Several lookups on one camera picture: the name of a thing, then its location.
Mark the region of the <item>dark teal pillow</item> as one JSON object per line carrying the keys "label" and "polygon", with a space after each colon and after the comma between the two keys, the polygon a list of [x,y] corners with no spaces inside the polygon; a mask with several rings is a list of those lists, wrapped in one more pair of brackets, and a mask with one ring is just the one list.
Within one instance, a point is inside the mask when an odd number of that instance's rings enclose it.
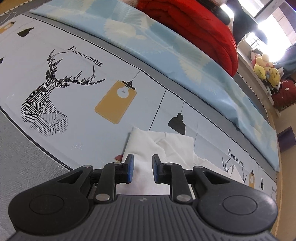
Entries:
{"label": "dark teal pillow", "polygon": [[236,45],[247,35],[257,29],[257,22],[244,11],[242,6],[234,8],[233,36]]}

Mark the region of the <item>light blue patterned blanket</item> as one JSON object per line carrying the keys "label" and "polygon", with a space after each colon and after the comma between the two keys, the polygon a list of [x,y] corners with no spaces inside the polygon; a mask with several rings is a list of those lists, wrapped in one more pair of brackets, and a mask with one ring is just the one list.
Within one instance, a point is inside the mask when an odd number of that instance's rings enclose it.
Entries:
{"label": "light blue patterned blanket", "polygon": [[276,131],[226,71],[177,33],[122,1],[49,1],[32,13],[110,42],[190,90],[280,170]]}

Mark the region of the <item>red quilt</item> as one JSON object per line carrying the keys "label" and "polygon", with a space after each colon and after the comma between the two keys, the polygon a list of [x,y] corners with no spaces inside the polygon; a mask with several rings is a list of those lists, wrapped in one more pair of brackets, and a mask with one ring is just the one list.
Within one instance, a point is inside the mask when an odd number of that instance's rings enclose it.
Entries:
{"label": "red quilt", "polygon": [[194,44],[230,76],[237,72],[233,34],[198,1],[138,1],[137,9]]}

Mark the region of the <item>deer print bed sheet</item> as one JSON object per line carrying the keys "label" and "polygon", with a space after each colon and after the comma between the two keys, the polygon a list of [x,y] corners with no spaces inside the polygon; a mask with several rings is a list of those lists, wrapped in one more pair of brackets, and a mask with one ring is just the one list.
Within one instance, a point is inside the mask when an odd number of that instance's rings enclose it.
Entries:
{"label": "deer print bed sheet", "polygon": [[[201,108],[206,101],[147,63],[129,63],[39,16],[1,26],[1,110],[69,171],[21,192],[9,205],[12,240],[274,240],[273,194],[255,188],[254,158]],[[183,169],[192,203],[167,195],[117,194],[95,201],[95,170],[125,162],[134,127],[193,138],[202,166]]]}

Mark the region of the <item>dark red bag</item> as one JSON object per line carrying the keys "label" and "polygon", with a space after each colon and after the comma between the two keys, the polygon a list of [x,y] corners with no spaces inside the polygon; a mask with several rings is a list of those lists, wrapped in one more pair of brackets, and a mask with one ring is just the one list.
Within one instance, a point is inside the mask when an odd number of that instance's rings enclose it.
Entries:
{"label": "dark red bag", "polygon": [[272,95],[272,99],[274,101],[273,107],[278,111],[283,111],[294,105],[296,101],[295,81],[292,78],[281,81],[280,89]]}

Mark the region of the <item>white small garment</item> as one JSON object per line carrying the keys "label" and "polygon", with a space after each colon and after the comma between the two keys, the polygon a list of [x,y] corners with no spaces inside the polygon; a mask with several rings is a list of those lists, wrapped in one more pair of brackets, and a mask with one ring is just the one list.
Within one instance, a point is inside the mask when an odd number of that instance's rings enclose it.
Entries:
{"label": "white small garment", "polygon": [[152,171],[154,154],[157,154],[163,163],[176,163],[187,170],[192,170],[194,166],[202,166],[239,183],[244,183],[234,165],[231,165],[228,171],[224,171],[210,161],[198,157],[193,150],[192,137],[167,132],[143,131],[134,127],[128,138],[123,158],[125,159],[128,154],[134,156],[132,182],[118,184],[117,194],[167,195],[170,193],[169,185],[154,182]]}

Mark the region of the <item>purple box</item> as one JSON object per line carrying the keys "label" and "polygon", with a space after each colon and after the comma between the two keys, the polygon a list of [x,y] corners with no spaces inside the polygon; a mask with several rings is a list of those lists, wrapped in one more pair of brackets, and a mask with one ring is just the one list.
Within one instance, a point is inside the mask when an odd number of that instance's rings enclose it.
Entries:
{"label": "purple box", "polygon": [[284,151],[290,149],[291,147],[295,146],[295,144],[296,144],[295,134],[294,134],[291,126],[289,126],[284,131],[279,133],[277,135],[277,137],[278,137],[278,143],[279,143],[279,147],[280,147],[281,152],[284,152]]}

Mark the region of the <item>yellow plush toys pile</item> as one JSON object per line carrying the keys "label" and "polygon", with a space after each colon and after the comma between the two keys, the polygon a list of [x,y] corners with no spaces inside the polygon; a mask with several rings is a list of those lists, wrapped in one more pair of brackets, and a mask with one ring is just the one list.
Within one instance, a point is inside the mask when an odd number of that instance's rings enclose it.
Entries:
{"label": "yellow plush toys pile", "polygon": [[270,95],[280,90],[280,80],[283,77],[283,68],[276,69],[274,64],[269,61],[267,54],[263,54],[258,49],[250,51],[254,73],[263,82]]}

